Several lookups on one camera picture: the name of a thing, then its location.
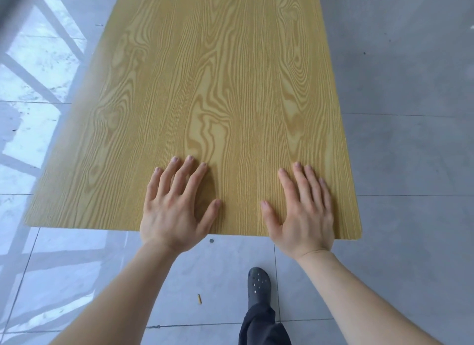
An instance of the leg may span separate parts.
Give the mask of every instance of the leg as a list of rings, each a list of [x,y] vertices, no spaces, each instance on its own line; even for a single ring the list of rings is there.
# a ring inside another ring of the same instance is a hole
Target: leg
[[[270,307],[272,286],[268,274],[260,268],[248,273],[248,312],[239,334],[239,345],[291,345],[283,324],[275,323]]]

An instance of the foot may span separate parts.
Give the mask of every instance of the foot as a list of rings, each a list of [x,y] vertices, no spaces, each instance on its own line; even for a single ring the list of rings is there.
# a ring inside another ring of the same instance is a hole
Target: foot
[[[265,303],[270,305],[272,297],[272,284],[270,277],[261,268],[252,268],[248,272],[247,279],[248,289],[248,308],[257,303]]]

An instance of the person's right arm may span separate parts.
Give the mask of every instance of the person's right arm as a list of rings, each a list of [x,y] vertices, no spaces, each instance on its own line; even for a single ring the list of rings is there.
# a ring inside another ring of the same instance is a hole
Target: person's right arm
[[[403,316],[342,265],[334,242],[331,196],[310,166],[294,164],[299,194],[288,174],[278,176],[286,196],[283,225],[271,206],[262,211],[270,238],[303,268],[326,302],[349,345],[441,344]]]

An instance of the wooden board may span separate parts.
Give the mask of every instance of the wooden board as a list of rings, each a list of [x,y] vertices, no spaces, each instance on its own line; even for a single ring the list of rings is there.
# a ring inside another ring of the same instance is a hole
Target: wooden board
[[[138,230],[145,186],[173,155],[210,165],[198,212],[216,234],[267,235],[277,170],[300,160],[361,225],[319,0],[118,0],[27,212],[31,226]]]

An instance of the person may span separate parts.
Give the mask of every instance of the person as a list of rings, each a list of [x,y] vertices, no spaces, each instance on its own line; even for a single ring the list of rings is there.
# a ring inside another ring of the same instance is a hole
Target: person
[[[196,220],[196,192],[208,167],[201,163],[192,173],[193,161],[192,156],[183,163],[174,157],[165,170],[155,169],[146,188],[140,224],[143,245],[52,345],[141,342],[172,264],[209,233],[222,203],[214,199],[202,219]],[[296,185],[285,170],[278,171],[286,197],[286,220],[279,223],[270,204],[262,201],[264,221],[270,238],[309,276],[347,343],[440,344],[337,260],[331,252],[334,216],[328,186],[322,178],[317,179],[309,165],[295,163],[293,172]],[[270,307],[271,283],[266,272],[251,269],[247,287],[249,310],[240,330],[239,345],[289,345],[284,326],[275,323],[275,312]]]

